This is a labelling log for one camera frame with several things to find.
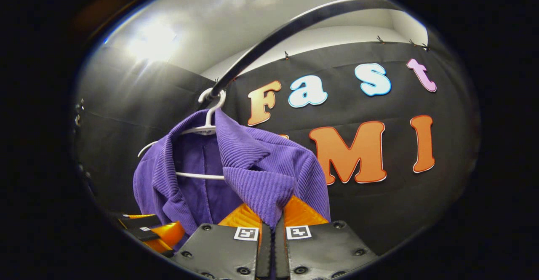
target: purple corduroy jacket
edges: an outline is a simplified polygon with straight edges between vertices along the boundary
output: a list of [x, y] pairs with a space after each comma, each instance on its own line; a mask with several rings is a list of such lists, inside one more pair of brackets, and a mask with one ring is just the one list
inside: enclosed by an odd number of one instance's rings
[[[163, 224], [180, 221], [192, 235], [201, 223], [217, 224], [246, 203], [272, 229], [292, 195], [330, 220], [326, 179], [316, 156], [301, 145], [239, 125], [215, 111], [216, 134], [181, 132], [205, 123], [207, 109], [176, 125], [154, 144], [133, 176], [142, 214]], [[224, 175], [225, 180], [177, 176], [176, 172]]]

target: screw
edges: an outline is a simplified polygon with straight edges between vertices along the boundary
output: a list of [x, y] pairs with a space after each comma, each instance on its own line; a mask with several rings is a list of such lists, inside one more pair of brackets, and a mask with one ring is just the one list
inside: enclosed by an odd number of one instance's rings
[[333, 223], [333, 226], [334, 226], [335, 228], [337, 228], [337, 229], [341, 229], [341, 228], [345, 227], [346, 224], [345, 224], [345, 223], [341, 223], [341, 222], [339, 222], [339, 221], [336, 221], [336, 222]]
[[336, 272], [335, 274], [331, 275], [331, 278], [335, 278], [344, 274], [346, 274], [346, 272]]
[[248, 268], [238, 268], [236, 271], [242, 275], [248, 275], [251, 273], [251, 270]]
[[366, 251], [365, 251], [364, 249], [360, 248], [360, 249], [358, 249], [358, 250], [356, 251], [356, 253], [354, 253], [354, 255], [356, 255], [356, 256], [362, 256], [362, 255], [365, 255], [365, 253], [366, 253]]
[[297, 267], [294, 269], [294, 273], [301, 275], [301, 274], [305, 274], [307, 270], [308, 269], [306, 267]]

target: clothing rack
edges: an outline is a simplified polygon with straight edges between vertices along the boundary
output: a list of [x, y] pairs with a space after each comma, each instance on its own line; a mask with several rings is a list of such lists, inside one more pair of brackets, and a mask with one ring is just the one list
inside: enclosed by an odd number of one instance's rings
[[268, 50], [276, 46], [279, 42], [325, 19], [344, 13], [350, 13], [352, 11], [367, 9], [402, 10], [392, 2], [386, 0], [337, 0], [308, 10], [305, 13], [292, 18], [284, 25], [281, 25], [281, 27], [277, 28], [258, 44], [255, 44], [255, 46], [250, 48], [250, 50], [245, 52], [245, 54], [243, 54], [243, 56], [241, 56], [223, 75], [223, 78], [216, 82], [212, 90], [200, 104], [200, 107], [198, 107], [198, 110], [206, 109], [210, 102], [218, 96], [221, 90], [224, 90], [242, 71], [244, 71], [244, 69]]

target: pink letter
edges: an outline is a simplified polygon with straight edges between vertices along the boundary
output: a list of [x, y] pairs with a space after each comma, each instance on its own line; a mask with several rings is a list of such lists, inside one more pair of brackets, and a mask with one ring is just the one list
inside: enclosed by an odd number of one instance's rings
[[423, 87], [426, 88], [429, 92], [436, 92], [436, 84], [429, 80], [429, 77], [425, 74], [425, 67], [419, 63], [415, 59], [410, 59], [408, 63], [406, 63], [406, 66], [409, 69], [413, 69], [414, 73], [416, 73], [417, 78], [419, 78], [419, 81], [421, 84], [423, 84]]

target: white plastic hanger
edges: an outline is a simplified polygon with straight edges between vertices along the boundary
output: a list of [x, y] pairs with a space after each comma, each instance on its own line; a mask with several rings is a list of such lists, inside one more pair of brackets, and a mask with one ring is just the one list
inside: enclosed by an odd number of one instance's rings
[[[200, 96], [198, 97], [198, 103], [202, 103], [204, 101], [204, 99], [206, 98], [206, 95], [209, 92], [211, 92], [211, 88], [208, 88], [207, 90], [202, 92], [202, 94], [200, 94]], [[225, 99], [227, 99], [227, 94], [225, 93], [225, 91], [219, 92], [219, 102], [214, 107], [209, 109], [208, 113], [206, 113], [206, 124], [203, 125], [203, 126], [193, 127], [193, 128], [188, 129], [188, 130], [184, 130], [183, 132], [181, 132], [181, 135], [185, 135], [185, 134], [189, 134], [189, 133], [197, 133], [197, 134], [201, 134], [201, 135], [205, 135], [205, 136], [215, 134], [215, 126], [211, 124], [211, 117], [215, 113], [216, 109], [219, 109], [220, 107], [222, 107], [225, 104]], [[137, 157], [140, 157], [140, 155], [144, 151], [146, 151], [147, 148], [150, 148], [150, 146], [152, 146], [152, 145], [154, 145], [156, 143], [157, 143], [157, 141], [154, 141], [154, 142], [144, 146], [141, 149], [141, 151], [139, 152], [139, 154], [137, 155]], [[198, 179], [225, 180], [224, 176], [219, 176], [219, 175], [202, 175], [202, 174], [180, 173], [179, 171], [176, 172], [176, 175], [189, 177], [189, 178], [198, 178]]]

